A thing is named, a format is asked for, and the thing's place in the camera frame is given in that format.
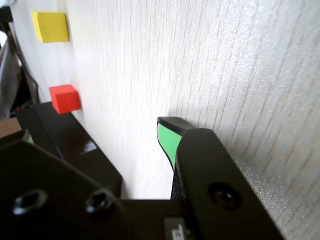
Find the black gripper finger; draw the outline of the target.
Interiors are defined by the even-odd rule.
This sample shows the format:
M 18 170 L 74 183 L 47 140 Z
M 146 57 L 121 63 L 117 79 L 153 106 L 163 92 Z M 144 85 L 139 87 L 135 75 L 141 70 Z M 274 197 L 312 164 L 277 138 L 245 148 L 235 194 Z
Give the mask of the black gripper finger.
M 157 139 L 179 179 L 198 240 L 281 240 L 283 235 L 217 135 L 173 116 Z
M 0 237 L 128 240 L 130 229 L 110 191 L 21 130 L 0 140 Z

